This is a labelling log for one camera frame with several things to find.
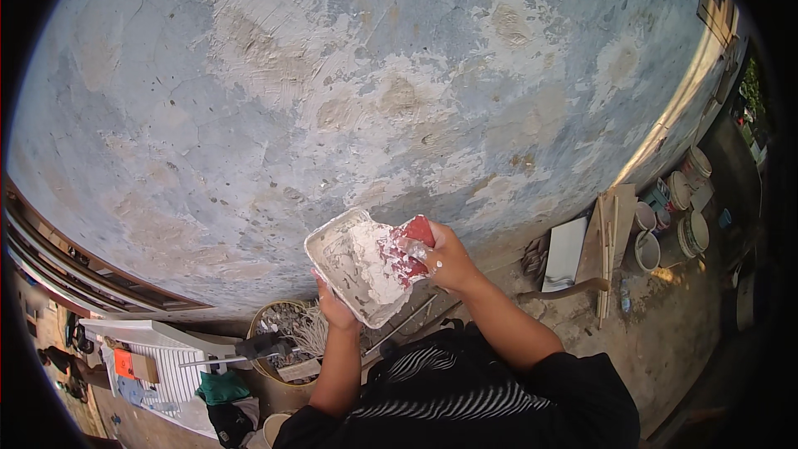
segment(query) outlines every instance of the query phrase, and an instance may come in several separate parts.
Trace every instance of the orange box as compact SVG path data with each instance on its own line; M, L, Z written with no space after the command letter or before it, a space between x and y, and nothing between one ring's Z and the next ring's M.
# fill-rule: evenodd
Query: orange box
M133 375L133 358L130 352L121 348L115 348L113 350L113 368L116 374L135 380L135 376Z

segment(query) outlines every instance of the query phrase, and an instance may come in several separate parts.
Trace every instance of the clothing pile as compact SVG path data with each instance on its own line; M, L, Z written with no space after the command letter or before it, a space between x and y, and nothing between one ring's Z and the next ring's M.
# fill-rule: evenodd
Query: clothing pile
M246 447L258 429L258 398L233 371L223 375L199 373L202 384L196 395L205 401L219 443L227 449Z

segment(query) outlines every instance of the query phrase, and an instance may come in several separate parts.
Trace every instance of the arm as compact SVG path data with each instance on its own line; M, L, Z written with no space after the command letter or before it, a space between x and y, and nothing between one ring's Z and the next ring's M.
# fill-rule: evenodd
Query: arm
M322 371L310 396L310 404L336 418L344 416L357 401L360 392L360 322L327 289L315 273L318 303L330 324L324 349Z
M400 240L408 255L424 262L433 283L460 297L485 340L510 366L528 371L551 354L563 352L554 332L527 315L482 274L454 231L430 222L435 247Z

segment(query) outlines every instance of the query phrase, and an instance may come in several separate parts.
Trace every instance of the window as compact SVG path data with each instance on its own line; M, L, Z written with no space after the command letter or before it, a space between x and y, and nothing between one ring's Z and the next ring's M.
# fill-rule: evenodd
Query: window
M9 255L20 269L51 292L103 315L210 307L167 292L92 256L55 231L13 185L7 196Z
M729 46L734 36L736 7L732 0L701 0L697 15L723 45Z

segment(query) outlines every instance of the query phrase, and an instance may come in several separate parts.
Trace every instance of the concrete wall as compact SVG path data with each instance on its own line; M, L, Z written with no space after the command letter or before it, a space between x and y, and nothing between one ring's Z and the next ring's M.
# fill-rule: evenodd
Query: concrete wall
M354 205L501 264L692 142L723 70L697 4L60 0L9 172L85 249L218 307L173 319L312 294L303 239Z

